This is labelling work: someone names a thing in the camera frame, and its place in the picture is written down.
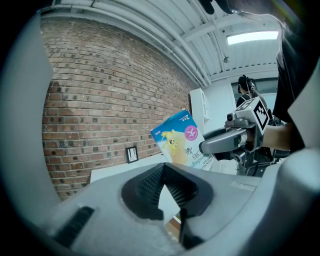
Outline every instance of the brick wall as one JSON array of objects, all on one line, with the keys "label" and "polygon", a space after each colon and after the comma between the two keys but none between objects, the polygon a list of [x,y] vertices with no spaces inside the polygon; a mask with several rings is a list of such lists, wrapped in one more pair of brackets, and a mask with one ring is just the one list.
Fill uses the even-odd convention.
[{"label": "brick wall", "polygon": [[93,169],[160,152],[150,135],[164,116],[189,109],[196,86],[152,46],[113,26],[85,19],[42,20],[54,69],[42,122],[52,183],[65,199],[84,187]]}]

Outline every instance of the white cabinet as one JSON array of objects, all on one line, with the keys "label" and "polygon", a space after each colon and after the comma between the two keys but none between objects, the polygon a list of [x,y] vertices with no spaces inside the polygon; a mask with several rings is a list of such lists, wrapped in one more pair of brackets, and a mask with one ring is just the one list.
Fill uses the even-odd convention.
[{"label": "white cabinet", "polygon": [[204,134],[205,122],[209,120],[210,109],[208,99],[203,90],[195,89],[190,91],[192,118],[198,126],[199,131]]}]

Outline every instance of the cardboard box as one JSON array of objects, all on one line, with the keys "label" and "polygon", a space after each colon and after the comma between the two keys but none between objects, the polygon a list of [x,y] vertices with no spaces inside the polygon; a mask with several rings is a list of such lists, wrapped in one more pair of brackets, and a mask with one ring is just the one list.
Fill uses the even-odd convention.
[{"label": "cardboard box", "polygon": [[204,137],[189,111],[182,110],[151,131],[169,163],[208,171],[213,163],[211,154],[202,154],[199,144]]}]

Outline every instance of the white table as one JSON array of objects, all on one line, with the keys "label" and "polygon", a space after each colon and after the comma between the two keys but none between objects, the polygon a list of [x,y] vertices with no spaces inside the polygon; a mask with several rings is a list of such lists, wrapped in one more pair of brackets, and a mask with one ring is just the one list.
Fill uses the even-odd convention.
[{"label": "white table", "polygon": [[124,163],[116,166],[111,166],[107,168],[101,168],[92,170],[90,183],[95,182],[99,179],[109,177],[116,174],[121,174],[130,170],[133,170],[138,167],[153,165],[157,163],[167,162],[166,158],[161,154],[155,154],[146,158],[139,159],[136,162]]}]

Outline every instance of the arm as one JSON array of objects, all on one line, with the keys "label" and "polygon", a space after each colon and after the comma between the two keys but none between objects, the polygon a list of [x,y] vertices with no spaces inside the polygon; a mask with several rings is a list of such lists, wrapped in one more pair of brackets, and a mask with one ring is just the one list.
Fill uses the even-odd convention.
[{"label": "arm", "polygon": [[287,123],[282,126],[268,125],[263,136],[263,147],[277,150],[290,150],[293,124]]}]

